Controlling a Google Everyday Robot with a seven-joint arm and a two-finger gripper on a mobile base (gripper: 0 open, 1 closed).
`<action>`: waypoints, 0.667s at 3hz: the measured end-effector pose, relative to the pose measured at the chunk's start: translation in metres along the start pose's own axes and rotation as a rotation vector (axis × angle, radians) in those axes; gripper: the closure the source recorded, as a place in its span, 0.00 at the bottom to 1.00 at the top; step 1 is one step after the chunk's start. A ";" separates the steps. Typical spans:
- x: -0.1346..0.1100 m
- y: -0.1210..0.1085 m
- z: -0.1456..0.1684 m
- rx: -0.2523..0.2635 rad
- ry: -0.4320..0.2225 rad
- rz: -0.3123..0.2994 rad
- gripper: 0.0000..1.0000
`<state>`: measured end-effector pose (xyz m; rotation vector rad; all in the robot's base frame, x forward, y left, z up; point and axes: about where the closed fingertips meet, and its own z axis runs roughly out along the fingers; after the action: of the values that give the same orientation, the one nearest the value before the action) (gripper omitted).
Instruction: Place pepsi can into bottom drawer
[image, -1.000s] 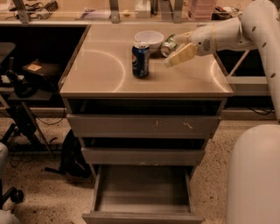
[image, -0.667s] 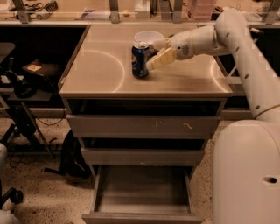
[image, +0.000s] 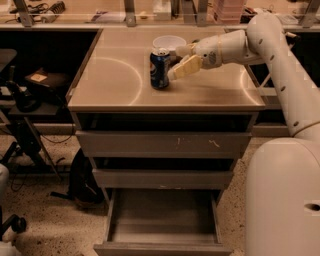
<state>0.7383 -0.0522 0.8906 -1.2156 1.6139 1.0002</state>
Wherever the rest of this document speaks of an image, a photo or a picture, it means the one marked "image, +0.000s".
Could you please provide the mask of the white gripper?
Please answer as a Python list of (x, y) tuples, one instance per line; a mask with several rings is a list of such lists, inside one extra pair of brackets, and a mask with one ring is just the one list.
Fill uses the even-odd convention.
[(178, 46), (175, 53), (183, 58), (168, 71), (170, 80), (177, 80), (196, 73), (201, 69), (201, 66), (203, 69), (213, 69), (222, 65), (218, 36), (207, 37), (197, 43)]

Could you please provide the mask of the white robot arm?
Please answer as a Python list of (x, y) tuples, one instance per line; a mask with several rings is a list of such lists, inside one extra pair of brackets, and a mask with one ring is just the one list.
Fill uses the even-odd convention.
[(223, 64), (264, 63), (289, 135), (253, 154), (246, 175), (245, 256), (320, 256), (320, 90), (292, 53), (277, 16), (179, 46), (171, 80)]

